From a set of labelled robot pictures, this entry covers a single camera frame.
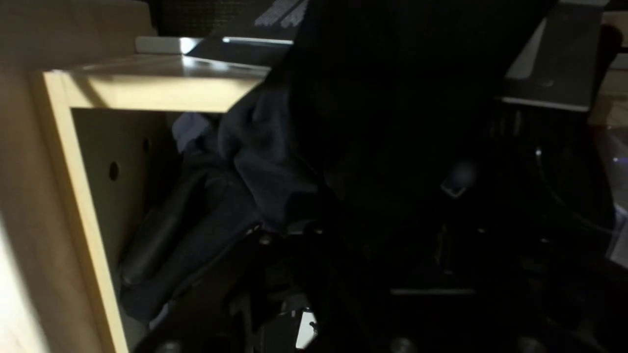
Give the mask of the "wooden drawer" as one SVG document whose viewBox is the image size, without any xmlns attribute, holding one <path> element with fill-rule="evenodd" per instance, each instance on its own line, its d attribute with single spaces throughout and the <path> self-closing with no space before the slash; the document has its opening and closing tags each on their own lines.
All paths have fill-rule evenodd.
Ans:
<svg viewBox="0 0 628 353">
<path fill-rule="evenodd" d="M 223 114 L 256 86 L 264 69 L 209 63 L 180 55 L 131 55 L 101 63 L 60 65 L 39 73 L 47 102 L 50 157 L 84 280 L 92 290 L 103 353 L 129 353 L 113 292 L 111 265 L 90 190 L 76 110 Z"/>
</svg>

